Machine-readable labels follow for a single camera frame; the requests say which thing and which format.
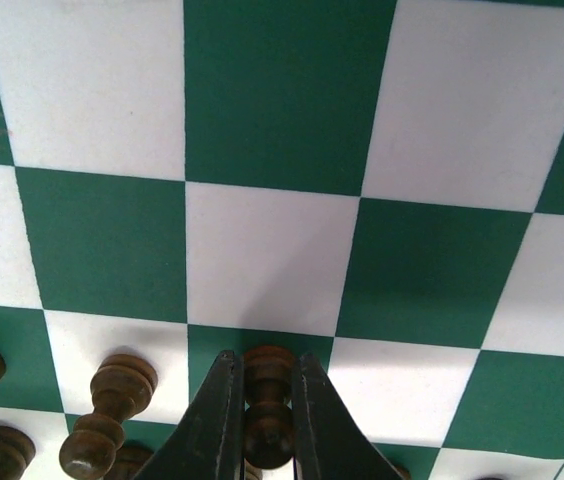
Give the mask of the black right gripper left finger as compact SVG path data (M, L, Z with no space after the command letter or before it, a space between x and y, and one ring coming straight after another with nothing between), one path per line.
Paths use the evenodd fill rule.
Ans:
M176 430L138 479L241 479L244 474L244 362L220 352Z

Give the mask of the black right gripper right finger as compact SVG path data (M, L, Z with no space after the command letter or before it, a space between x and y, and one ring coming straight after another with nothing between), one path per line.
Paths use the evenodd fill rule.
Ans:
M402 477L358 428L315 355L296 359L291 388L296 479Z

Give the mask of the dark pawn chess piece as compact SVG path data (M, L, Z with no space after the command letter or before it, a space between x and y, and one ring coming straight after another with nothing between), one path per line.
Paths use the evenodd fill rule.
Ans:
M263 345L243 355L244 417L243 453L253 466L274 470L294 455L291 373L295 357L288 349Z

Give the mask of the green white chess board mat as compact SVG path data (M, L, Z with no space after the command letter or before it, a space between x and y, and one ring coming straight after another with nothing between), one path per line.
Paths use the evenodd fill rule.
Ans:
M113 353L159 448L310 352L416 479L564 479L564 1L0 1L0 424Z

